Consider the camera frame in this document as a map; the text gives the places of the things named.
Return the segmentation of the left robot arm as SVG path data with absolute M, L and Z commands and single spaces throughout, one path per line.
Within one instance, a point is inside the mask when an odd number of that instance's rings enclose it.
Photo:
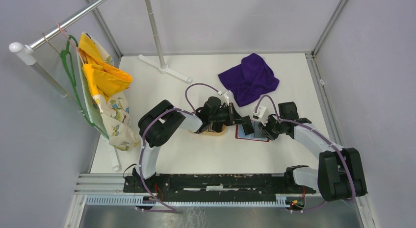
M 135 186 L 145 193 L 153 189 L 152 176 L 156 174 L 160 148 L 177 129 L 218 135 L 230 126 L 245 127 L 249 133 L 254 131 L 249 116 L 242 117 L 233 103 L 222 102 L 218 97 L 209 97 L 202 107 L 193 112 L 177 108 L 168 100 L 161 101 L 138 122 L 142 143 L 139 161 L 132 170 L 132 175 L 136 177 Z

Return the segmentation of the red leather card holder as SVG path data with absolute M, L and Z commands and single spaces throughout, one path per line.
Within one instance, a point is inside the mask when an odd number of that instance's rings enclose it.
M 270 140 L 268 138 L 264 138 L 264 139 L 257 139 L 253 137 L 253 133 L 250 135 L 244 135 L 243 132 L 243 127 L 242 125 L 237 125 L 236 126 L 236 131 L 235 131 L 235 138 L 236 139 L 242 139 L 242 140 L 251 140 L 251 141 L 260 141 L 260 142 L 269 142 Z

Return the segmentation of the black credit card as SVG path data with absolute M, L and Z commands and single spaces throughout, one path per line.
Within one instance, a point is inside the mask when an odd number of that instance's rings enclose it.
M 251 120 L 248 120 L 246 123 L 244 123 L 242 127 L 243 127 L 244 135 L 250 135 L 255 132 L 253 123 Z

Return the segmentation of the grey credit card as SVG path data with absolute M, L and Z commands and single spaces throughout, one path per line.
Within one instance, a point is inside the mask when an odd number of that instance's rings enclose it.
M 253 137 L 257 139 L 264 139 L 265 136 L 263 135 L 263 132 L 261 131 L 261 128 L 259 127 L 260 122 L 253 122 L 253 128 L 254 133 Z

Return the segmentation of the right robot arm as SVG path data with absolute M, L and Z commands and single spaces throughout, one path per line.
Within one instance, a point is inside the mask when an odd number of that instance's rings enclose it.
M 294 102 L 278 105 L 279 114 L 270 114 L 264 106 L 257 106 L 253 118 L 269 140 L 287 135 L 302 144 L 318 160 L 318 168 L 306 165 L 286 169 L 283 185 L 295 193 L 303 186 L 318 191 L 327 201 L 353 200 L 367 194 L 360 153 L 355 148 L 345 148 L 324 136 L 307 118 L 299 117 Z

